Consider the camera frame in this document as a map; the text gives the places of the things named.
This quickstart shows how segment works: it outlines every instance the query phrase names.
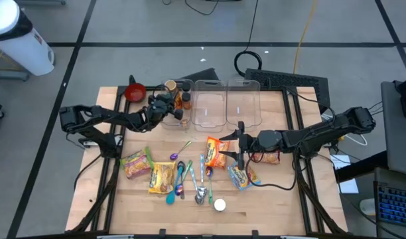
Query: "computer keyboard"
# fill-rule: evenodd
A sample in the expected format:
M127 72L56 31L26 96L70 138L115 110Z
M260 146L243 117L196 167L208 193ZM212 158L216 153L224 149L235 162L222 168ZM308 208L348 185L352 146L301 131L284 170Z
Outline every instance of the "computer keyboard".
M406 226L406 191L378 185L376 196L379 220Z
M284 88L285 86L312 86L315 89L316 99L324 105L330 106L327 78L247 69L245 71L245 79L258 81L261 84L262 90ZM321 113L327 109L321 105L319 105L319 108Z

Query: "wooden table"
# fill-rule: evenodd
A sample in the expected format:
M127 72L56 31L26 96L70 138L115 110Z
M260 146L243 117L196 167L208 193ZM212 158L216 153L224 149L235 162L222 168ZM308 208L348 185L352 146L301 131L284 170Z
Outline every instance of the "wooden table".
M97 105L113 109L116 87L102 87L97 98ZM298 93L308 99L316 99L313 88L298 88ZM263 129L287 129L284 103L281 92L260 92L262 124L254 131L248 132L256 136ZM291 96L293 123L297 128L295 111ZM304 125L312 125L321 121L318 105L299 98ZM141 104L131 105L131 112L141 108ZM97 126L102 131L109 131L109 124ZM123 157L128 156L145 146L149 146L155 161L169 161L169 155L180 149L188 140L192 144L180 155L185 163L193 160L196 178L200 178L199 155L204 152L206 139L223 137L232 131L225 126L220 133L196 131L194 126L187 131L166 130L162 126L147 133L127 131ZM232 141L230 151L237 151L237 142ZM87 149L82 159L82 167L87 165L100 153L97 147ZM321 155L330 157L326 149ZM292 155L282 154L280 165L251 163L252 168L262 183L275 183L289 187L295 172L291 167ZM75 227L84 217L96 199L103 160L89 168L78 180L66 229ZM338 193L338 187L332 170L331 162L321 157L312 160L312 167L320 203L329 215L343 229L347 230ZM173 205L167 205L166 195L149 194L150 174L128 180L123 170L119 171L115 203L111 221L111 234L158 234L165 228L167 234L218 234L218 235L249 235L258 230L260 235L305 235L301 212L298 187L291 191L283 191L274 187L251 187L242 192L235 188L226 170L215 169L212 178L214 200L222 198L227 207L224 212L216 212L206 202L199 206L194 202L194 185L190 174L184 182L185 199L176 198ZM312 231L316 231L316 220L313 207L308 201L308 209L312 223ZM107 199L101 208L99 229L103 228L103 219L107 208Z

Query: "snack bag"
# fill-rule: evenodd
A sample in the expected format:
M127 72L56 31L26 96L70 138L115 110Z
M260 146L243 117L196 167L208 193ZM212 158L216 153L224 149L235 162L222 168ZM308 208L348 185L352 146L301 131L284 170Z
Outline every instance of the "snack bag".
M262 153L255 153L252 160L258 163L270 163L270 164L279 164L280 163L280 151L273 153L264 153L261 160Z
M228 166L228 174L231 177L232 183L240 190L244 190L252 184L250 183L248 177L257 185L261 184L261 181L259 178L256 176L255 171L251 169L249 166L247 168L248 175L245 174L245 170L239 170L237 162L234 162L232 166Z
M151 159L149 148L145 147L128 157L122 158L121 165L128 179L149 172L153 168L153 160Z
M149 193L170 193L174 190L175 162L154 163Z
M222 142L219 139L208 137L208 143L206 145L206 156L204 158L204 164L211 167L220 167L225 169L226 155L219 153L219 151L227 151L230 146L230 142Z

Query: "concrete floor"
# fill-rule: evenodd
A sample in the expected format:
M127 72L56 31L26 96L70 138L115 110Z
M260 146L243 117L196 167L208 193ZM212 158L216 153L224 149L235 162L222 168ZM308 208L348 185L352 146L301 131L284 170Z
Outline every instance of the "concrete floor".
M51 110L74 51L90 3L67 0L66 6L21 5L47 42L70 42L53 47L56 68L27 82L0 80L0 238L7 235ZM214 3L189 0L201 11ZM97 0L84 42L226 42L222 47L82 47L79 50L62 106L95 103L101 86L126 85L128 75L152 86L213 67L222 80L239 78L234 56L248 40L255 0L219 3L210 16L190 10L182 0ZM406 0L381 1L401 42L406 42ZM252 41L297 42L310 12L311 1L259 0ZM393 42L375 1L319 0L305 42ZM264 70L292 72L295 47L251 47L263 59ZM256 68L252 58L239 67ZM380 101L380 82L405 80L406 69L396 47L304 47L298 74L327 77L331 106L342 112L352 106ZM385 149L383 118L366 135L368 146L345 140L340 148L364 158ZM57 120L17 236L62 233L79 171L82 151L64 139ZM372 175L357 180L360 194L346 195L353 203L373 197ZM375 236L375 226L343 202L350 232Z

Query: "plastic bin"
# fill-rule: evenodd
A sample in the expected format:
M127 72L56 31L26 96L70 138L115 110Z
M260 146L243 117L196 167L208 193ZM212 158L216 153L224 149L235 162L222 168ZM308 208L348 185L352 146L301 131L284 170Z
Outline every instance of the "plastic bin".
M193 105L193 92L194 92L194 82L192 80L187 80L187 79L176 79L174 80L176 82L176 87L181 90L182 89L182 85L184 83L188 83L190 84L191 90L190 90L190 94L191 94L191 104ZM182 115L182 120L177 120L174 118L173 115L168 114L162 123L162 127L164 127L165 129L173 129L173 130L186 130L190 127L191 124L191 116L192 116L192 107L189 110L186 110L184 108L182 108L182 110L184 111L184 114Z
M226 124L226 84L224 82L196 81L192 123L198 131L222 131Z
M262 123L259 92L261 85L255 80L229 80L227 87L227 127L237 129L244 122L246 130Z
M13 0L0 0L0 49L35 76L54 69L54 52Z

